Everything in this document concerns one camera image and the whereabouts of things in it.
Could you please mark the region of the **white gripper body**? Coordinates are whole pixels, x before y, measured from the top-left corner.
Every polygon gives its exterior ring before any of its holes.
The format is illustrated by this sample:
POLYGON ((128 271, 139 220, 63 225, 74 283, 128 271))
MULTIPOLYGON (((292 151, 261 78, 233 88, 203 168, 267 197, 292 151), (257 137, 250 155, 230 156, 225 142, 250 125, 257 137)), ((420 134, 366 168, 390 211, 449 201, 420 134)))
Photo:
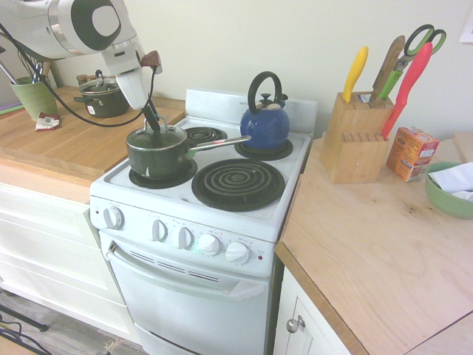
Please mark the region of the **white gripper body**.
POLYGON ((134 110, 144 108, 151 92, 151 72, 135 68, 116 74, 116 80, 130 107, 134 110))

